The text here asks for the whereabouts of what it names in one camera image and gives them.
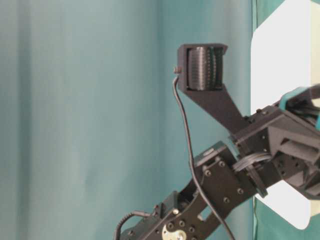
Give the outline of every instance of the bolt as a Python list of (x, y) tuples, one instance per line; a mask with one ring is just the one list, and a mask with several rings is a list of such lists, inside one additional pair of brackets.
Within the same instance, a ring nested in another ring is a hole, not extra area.
[(184, 227), (186, 225), (186, 222), (185, 221), (183, 221), (183, 220), (180, 220), (179, 221), (179, 226), (180, 227)]
[(236, 191), (240, 195), (244, 194), (244, 190), (242, 188), (238, 188)]
[(174, 226), (175, 226), (175, 225), (174, 225), (173, 222), (169, 222), (168, 225), (167, 225), (168, 229), (173, 229)]
[(225, 204), (230, 203), (230, 199), (229, 199), (229, 198), (227, 198), (226, 196), (223, 198), (223, 201), (224, 201), (224, 203), (225, 203)]
[(131, 237), (132, 237), (134, 234), (135, 234), (135, 232), (132, 231), (132, 230), (128, 232), (128, 235), (131, 236)]
[(222, 158), (220, 156), (216, 156), (215, 159), (214, 159), (216, 162), (219, 162), (222, 160)]
[(189, 227), (189, 232), (190, 233), (194, 233), (195, 232), (195, 228), (193, 226)]
[(180, 66), (175, 66), (174, 69), (173, 69), (173, 73), (174, 74), (180, 74), (182, 71), (181, 67)]
[(220, 161), (220, 162), (219, 162), (219, 166), (220, 166), (220, 167), (222, 167), (222, 168), (223, 168), (225, 165), (226, 165), (226, 164), (225, 164), (225, 162), (224, 162), (224, 161)]
[(204, 175), (206, 175), (207, 177), (211, 176), (211, 171), (210, 170), (205, 170), (204, 171)]
[(173, 211), (172, 211), (172, 212), (173, 212), (173, 214), (174, 214), (174, 215), (179, 214), (179, 210), (178, 210), (178, 209), (176, 209), (176, 208), (175, 208), (175, 209), (173, 209)]

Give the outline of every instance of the ribbed roller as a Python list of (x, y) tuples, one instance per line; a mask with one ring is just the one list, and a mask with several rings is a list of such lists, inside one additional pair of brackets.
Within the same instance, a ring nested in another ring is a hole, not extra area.
[(216, 49), (199, 46), (188, 53), (188, 87), (197, 91), (221, 88), (222, 54)]

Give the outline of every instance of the teal curtain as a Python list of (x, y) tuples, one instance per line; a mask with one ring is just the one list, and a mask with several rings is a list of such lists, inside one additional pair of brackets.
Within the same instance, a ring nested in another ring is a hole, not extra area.
[[(250, 0), (0, 5), (1, 239), (111, 239), (123, 215), (150, 212), (187, 184), (171, 89), (179, 45), (229, 45), (225, 84), (250, 111)], [(195, 154), (228, 140), (183, 101)], [(252, 239), (252, 219), (249, 200), (227, 222), (238, 239)], [(211, 239), (227, 235), (219, 227)]]
[[(253, 30), (259, 27), (284, 0), (254, 0), (252, 3)], [(254, 239), (255, 240), (315, 240), (320, 235), (320, 214), (313, 216), (308, 227), (299, 230), (264, 205), (254, 200)]]

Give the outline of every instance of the teal backdrop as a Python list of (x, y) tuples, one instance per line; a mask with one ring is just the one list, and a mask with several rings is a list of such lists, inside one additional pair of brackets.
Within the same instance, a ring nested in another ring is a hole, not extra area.
[[(181, 44), (227, 44), (224, 82), (242, 114), (250, 112), (251, 0), (0, 6), (1, 239), (111, 239), (123, 215), (150, 212), (187, 184), (171, 89)], [(195, 154), (228, 141), (182, 100)], [(252, 239), (252, 201), (227, 222), (237, 239)], [(228, 238), (219, 227), (210, 239)]]

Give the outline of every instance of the teal plastic part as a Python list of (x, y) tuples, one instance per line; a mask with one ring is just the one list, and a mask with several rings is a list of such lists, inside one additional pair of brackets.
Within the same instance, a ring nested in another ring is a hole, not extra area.
[(287, 105), (287, 101), (297, 95), (299, 95), (300, 93), (302, 93), (303, 91), (305, 91), (307, 89), (307, 87), (297, 87), (295, 90), (290, 91), (288, 93), (286, 93), (285, 95), (283, 95), (281, 97), (280, 103), (279, 103), (279, 108), (281, 110), (286, 110), (286, 105)]
[(318, 116), (318, 119), (316, 120), (315, 128), (320, 131), (320, 116)]

